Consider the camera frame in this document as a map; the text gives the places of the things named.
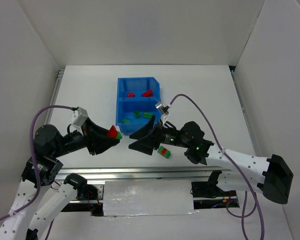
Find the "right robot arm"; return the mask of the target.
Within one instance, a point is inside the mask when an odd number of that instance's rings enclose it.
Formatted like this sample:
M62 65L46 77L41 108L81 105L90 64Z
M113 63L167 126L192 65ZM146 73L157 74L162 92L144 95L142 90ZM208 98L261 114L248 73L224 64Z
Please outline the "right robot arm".
M229 191L253 191L277 204L288 203L294 174L285 160L276 154L260 157L233 151L206 140L200 126L190 121L181 129L166 127L161 121L149 122L130 134L134 142L128 147L152 155L162 144L185 148L185 157L193 164L221 167L231 173L217 170L209 177L212 188Z

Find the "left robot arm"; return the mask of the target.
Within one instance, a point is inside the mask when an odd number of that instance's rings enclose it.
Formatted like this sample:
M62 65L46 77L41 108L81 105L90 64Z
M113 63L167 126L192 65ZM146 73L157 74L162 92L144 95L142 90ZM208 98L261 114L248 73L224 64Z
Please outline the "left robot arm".
M105 129L89 118L80 128L61 135L54 125L46 124L33 133L34 152L22 172L9 213L1 221L0 240L38 240L45 230L51 230L54 219L70 201L98 198L96 187L83 176L71 173L49 201L38 207L63 167L59 157L84 148L95 156L116 146L122 138L114 126Z

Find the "green curved brick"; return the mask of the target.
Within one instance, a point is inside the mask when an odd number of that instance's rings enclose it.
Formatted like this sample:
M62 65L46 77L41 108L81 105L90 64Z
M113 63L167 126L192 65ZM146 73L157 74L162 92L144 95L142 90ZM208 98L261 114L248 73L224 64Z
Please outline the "green curved brick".
M116 136L116 139L117 140L121 140L123 137L122 137L122 134L120 131L117 131L117 136Z
M122 119L122 123L130 123L130 122L131 122L131 121L128 120L128 119L125 119L125 118Z

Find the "green sloped 2x2 brick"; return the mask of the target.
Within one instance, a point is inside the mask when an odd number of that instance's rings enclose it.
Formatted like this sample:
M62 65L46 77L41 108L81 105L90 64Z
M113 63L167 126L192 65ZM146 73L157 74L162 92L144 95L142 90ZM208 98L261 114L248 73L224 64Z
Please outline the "green sloped 2x2 brick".
M133 113L133 115L134 115L134 117L136 118L136 119L138 119L138 118L141 118L142 117L142 113L140 112L140 111L135 111L134 113Z

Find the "green 2x4 plate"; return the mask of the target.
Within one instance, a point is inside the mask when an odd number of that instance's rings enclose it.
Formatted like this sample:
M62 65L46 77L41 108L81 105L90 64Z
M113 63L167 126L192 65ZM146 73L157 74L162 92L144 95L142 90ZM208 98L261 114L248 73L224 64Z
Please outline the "green 2x4 plate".
M154 115L154 114L151 113L151 112L144 112L142 116L143 116L144 118L151 119L153 115Z

